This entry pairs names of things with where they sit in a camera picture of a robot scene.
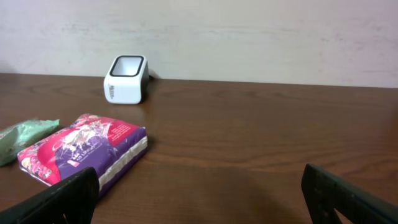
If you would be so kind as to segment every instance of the dark wood tabletop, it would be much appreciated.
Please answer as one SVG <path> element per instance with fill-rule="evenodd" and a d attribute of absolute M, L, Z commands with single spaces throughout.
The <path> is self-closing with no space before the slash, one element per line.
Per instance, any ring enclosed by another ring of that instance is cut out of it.
<path fill-rule="evenodd" d="M 307 163 L 398 205 L 397 89 L 153 80 L 148 92 L 113 105 L 100 77 L 2 74 L 0 129 L 83 113 L 147 128 L 149 152 L 93 223 L 310 223 Z M 0 167 L 0 210 L 44 189 Z"/>

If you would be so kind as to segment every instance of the pink and purple package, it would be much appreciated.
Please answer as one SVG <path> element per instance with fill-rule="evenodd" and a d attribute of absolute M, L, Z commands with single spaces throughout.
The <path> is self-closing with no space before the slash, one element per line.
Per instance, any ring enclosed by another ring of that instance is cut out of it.
<path fill-rule="evenodd" d="M 145 128 L 83 114 L 69 127 L 18 153 L 18 160 L 23 171 L 47 185 L 94 167 L 103 195 L 146 149 Z"/>

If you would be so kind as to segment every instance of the white device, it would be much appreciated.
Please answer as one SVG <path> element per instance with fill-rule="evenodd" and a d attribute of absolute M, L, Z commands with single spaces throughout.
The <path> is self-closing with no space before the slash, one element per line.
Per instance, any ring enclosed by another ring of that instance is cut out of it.
<path fill-rule="evenodd" d="M 148 81 L 148 63 L 144 56 L 118 56 L 104 79 L 106 100 L 110 103 L 140 103 Z"/>

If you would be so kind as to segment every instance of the light green wrapper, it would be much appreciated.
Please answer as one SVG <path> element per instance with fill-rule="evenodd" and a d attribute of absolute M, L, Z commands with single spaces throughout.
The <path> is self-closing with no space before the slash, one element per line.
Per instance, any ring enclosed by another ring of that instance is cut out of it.
<path fill-rule="evenodd" d="M 0 166 L 12 162 L 21 150 L 52 134 L 60 120 L 27 120 L 0 131 Z"/>

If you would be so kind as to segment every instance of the white wall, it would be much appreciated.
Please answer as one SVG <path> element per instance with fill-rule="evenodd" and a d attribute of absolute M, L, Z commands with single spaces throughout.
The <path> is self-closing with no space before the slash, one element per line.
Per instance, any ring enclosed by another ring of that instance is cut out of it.
<path fill-rule="evenodd" d="M 398 87 L 397 0 L 1 0 L 0 72 Z"/>

